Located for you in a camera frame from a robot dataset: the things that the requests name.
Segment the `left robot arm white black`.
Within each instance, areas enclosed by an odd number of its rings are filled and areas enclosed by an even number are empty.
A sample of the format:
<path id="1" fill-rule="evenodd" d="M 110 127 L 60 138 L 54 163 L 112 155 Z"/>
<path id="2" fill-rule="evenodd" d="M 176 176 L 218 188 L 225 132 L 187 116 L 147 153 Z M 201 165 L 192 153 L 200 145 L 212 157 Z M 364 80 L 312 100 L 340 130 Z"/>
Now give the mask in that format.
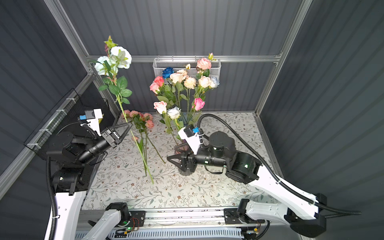
<path id="1" fill-rule="evenodd" d="M 132 127 L 114 125 L 100 134 L 87 124 L 81 125 L 90 137 L 61 129 L 53 136 L 46 152 L 46 183 L 51 200 L 51 215 L 46 240 L 73 240 L 80 210 L 92 184 L 95 167 L 117 147 Z"/>

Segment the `pink cream peony spray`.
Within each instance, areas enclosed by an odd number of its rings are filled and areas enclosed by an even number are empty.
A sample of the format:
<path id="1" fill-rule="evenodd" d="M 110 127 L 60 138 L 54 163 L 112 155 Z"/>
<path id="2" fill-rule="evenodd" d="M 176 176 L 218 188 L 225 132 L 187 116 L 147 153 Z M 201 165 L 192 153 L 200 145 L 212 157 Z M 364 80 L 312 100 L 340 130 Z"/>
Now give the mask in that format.
<path id="1" fill-rule="evenodd" d="M 201 58 L 197 61 L 197 74 L 196 74 L 196 79 L 197 79 L 197 83 L 198 83 L 198 80 L 202 77 L 202 76 L 205 76 L 205 77 L 210 77 L 210 73 L 211 73 L 211 68 L 212 68 L 212 61 L 214 61 L 214 54 L 213 53 L 209 53 L 208 57 L 207 58 Z"/>

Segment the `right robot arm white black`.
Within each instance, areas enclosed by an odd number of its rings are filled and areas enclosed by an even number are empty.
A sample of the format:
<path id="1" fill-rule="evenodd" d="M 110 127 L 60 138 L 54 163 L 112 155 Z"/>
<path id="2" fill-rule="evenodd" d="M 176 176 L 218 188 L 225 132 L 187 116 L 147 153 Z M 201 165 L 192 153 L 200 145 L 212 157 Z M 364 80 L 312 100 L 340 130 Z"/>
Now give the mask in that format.
<path id="1" fill-rule="evenodd" d="M 195 172 L 198 165 L 222 167 L 225 175 L 242 184 L 255 187 L 278 200 L 277 204 L 258 203 L 250 199 L 241 199 L 235 213 L 225 209 L 227 221 L 240 221 L 242 224 L 270 224 L 272 222 L 288 225 L 294 232 L 316 238 L 327 229 L 327 220 L 320 214 L 317 206 L 295 196 L 283 187 L 287 181 L 281 177 L 273 178 L 272 173 L 259 159 L 236 150 L 235 140 L 226 133 L 215 132 L 208 137 L 204 145 L 199 134 L 190 136 L 179 132 L 186 140 L 188 149 L 167 160 L 181 173 L 188 176 Z"/>

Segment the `pale pink rose stem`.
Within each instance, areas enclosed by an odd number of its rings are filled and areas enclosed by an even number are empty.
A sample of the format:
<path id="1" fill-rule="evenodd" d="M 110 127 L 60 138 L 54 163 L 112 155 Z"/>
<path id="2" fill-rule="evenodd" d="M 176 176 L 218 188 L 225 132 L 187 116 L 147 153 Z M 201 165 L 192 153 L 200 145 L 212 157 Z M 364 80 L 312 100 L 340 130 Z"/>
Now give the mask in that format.
<path id="1" fill-rule="evenodd" d="M 206 104 L 206 94 L 210 89 L 211 78 L 202 76 L 195 87 L 194 99 L 201 98 Z"/>

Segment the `magenta rose stem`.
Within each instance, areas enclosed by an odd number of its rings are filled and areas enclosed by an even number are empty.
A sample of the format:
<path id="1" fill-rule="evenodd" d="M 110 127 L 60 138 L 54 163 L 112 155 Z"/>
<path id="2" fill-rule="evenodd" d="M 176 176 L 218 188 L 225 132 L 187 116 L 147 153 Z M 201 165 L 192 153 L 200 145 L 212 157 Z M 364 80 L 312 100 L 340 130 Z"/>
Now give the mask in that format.
<path id="1" fill-rule="evenodd" d="M 202 109 L 205 106 L 205 102 L 201 98 L 194 99 L 192 109 L 188 115 L 188 123 L 195 124 L 201 114 Z"/>

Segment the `large pink rose stem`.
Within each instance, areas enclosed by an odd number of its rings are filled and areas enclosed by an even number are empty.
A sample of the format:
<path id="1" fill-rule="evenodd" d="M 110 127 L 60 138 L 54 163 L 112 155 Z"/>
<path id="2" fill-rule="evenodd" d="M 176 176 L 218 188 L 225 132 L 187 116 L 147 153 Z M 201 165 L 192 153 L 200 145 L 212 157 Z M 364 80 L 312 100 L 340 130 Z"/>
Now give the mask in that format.
<path id="1" fill-rule="evenodd" d="M 155 102 L 154 103 L 154 109 L 162 116 L 161 123 L 164 123 L 166 126 L 166 133 L 171 135 L 173 140 L 175 141 L 176 144 L 178 144 L 175 134 L 174 134 L 174 129 L 171 124 L 171 117 L 169 115 L 169 111 L 167 109 L 168 104 L 164 101 L 160 102 Z"/>

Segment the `pink red rose stem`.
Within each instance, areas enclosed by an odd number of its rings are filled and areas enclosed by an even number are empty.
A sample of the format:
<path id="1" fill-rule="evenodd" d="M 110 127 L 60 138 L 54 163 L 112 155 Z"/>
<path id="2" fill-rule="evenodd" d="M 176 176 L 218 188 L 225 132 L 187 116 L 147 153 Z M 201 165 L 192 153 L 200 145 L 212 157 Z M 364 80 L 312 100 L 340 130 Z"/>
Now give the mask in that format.
<path id="1" fill-rule="evenodd" d="M 169 79 L 164 79 L 162 76 L 158 76 L 158 77 L 156 77 L 155 79 L 154 79 L 154 81 L 153 82 L 155 82 L 155 83 L 159 83 L 160 84 L 160 86 L 162 86 L 163 84 L 169 84 L 169 85 L 171 85 L 171 86 L 174 86 L 174 89 L 173 89 L 173 91 L 176 91 L 176 86 L 173 84 L 173 82 L 172 81 L 169 81 Z M 178 100 L 178 98 L 177 98 L 177 94 L 176 94 L 176 105 L 178 106 L 178 107 L 180 107 L 179 105 L 179 100 Z"/>

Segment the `white lisianthus spray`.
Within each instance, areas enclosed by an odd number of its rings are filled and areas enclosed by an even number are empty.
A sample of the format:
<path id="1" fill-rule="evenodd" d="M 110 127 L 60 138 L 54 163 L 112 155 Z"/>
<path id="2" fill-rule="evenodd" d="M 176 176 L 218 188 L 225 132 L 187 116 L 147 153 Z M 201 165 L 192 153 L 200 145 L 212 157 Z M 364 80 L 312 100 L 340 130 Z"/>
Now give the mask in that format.
<path id="1" fill-rule="evenodd" d="M 91 60 L 99 76 L 102 76 L 103 84 L 99 91 L 109 91 L 114 97 L 121 110 L 124 104 L 130 103 L 129 97 L 133 94 L 128 89 L 128 80 L 125 76 L 118 76 L 120 69 L 128 69 L 132 63 L 132 56 L 128 50 L 116 44 L 111 37 L 108 37 L 105 44 L 105 56 L 97 60 Z"/>

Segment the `blue rose stem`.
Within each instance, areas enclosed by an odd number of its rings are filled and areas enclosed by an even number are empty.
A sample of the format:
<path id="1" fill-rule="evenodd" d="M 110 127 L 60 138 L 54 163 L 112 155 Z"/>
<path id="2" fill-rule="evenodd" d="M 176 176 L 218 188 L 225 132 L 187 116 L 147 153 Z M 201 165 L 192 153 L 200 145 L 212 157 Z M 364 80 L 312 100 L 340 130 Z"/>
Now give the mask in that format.
<path id="1" fill-rule="evenodd" d="M 163 70 L 162 77 L 164 79 L 170 78 L 170 76 L 174 73 L 174 69 L 171 67 L 167 67 Z"/>

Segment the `red glass vase with ribbon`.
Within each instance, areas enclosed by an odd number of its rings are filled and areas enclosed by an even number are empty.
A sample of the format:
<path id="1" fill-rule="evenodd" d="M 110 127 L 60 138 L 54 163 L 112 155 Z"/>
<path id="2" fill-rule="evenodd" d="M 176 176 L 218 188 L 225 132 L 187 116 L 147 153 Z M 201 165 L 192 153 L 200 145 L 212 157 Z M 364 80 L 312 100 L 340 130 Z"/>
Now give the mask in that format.
<path id="1" fill-rule="evenodd" d="M 188 151 L 188 150 L 191 150 L 190 146 L 188 145 L 188 143 L 183 143 L 181 145 L 178 145 L 176 147 L 174 147 L 174 150 L 175 150 L 175 155 L 178 154 L 178 153 L 182 153 L 182 152 L 185 152 L 185 151 Z"/>

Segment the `light pink rose stem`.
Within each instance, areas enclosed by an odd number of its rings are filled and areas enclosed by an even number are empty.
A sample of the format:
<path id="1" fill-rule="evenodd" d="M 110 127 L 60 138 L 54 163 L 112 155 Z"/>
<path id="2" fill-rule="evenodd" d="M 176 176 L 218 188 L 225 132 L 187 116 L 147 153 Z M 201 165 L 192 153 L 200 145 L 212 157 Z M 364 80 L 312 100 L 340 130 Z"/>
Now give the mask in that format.
<path id="1" fill-rule="evenodd" d="M 163 84 L 160 86 L 159 83 L 153 82 L 150 85 L 150 90 L 155 93 L 158 102 L 164 101 L 168 104 L 167 109 L 172 109 L 174 107 L 178 107 L 176 105 L 176 91 L 173 91 L 174 86 L 169 84 Z"/>

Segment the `white rose with green leaves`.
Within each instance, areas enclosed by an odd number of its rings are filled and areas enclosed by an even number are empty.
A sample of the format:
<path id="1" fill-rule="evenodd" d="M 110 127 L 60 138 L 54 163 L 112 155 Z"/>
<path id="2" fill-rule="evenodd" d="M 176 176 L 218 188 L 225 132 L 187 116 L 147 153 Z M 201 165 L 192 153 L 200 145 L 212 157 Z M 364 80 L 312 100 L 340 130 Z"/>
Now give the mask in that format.
<path id="1" fill-rule="evenodd" d="M 169 109 L 167 111 L 167 117 L 170 119 L 171 125 L 177 130 L 177 133 L 184 127 L 182 111 L 179 107 Z"/>

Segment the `white rose stem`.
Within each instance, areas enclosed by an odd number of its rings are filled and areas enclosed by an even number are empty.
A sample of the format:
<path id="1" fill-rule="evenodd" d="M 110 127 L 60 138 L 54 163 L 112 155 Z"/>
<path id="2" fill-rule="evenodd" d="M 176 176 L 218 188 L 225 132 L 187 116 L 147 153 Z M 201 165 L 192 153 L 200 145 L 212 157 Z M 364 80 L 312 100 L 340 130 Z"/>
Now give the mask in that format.
<path id="1" fill-rule="evenodd" d="M 220 81 L 216 77 L 211 77 L 210 89 L 215 89 L 220 85 Z"/>

